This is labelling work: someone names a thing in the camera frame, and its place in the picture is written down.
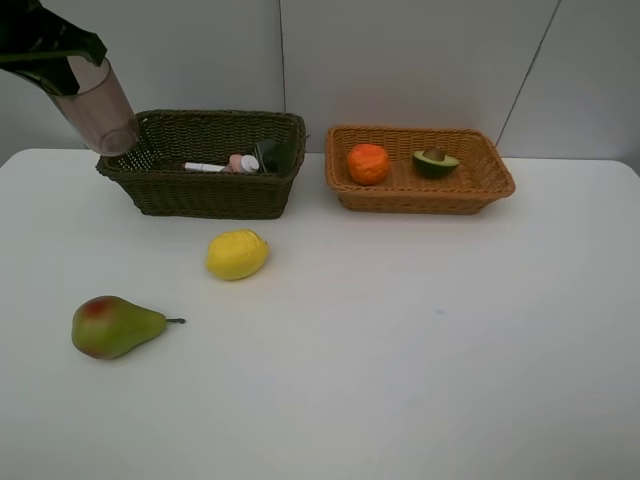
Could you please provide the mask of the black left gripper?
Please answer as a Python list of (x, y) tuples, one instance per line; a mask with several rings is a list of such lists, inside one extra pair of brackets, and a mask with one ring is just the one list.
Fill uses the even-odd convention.
[[(64, 57), (54, 58), (57, 54)], [(96, 33), (46, 9), (40, 1), (1, 0), (1, 69), (48, 95), (76, 95), (80, 85), (66, 57), (101, 65), (107, 48)]]

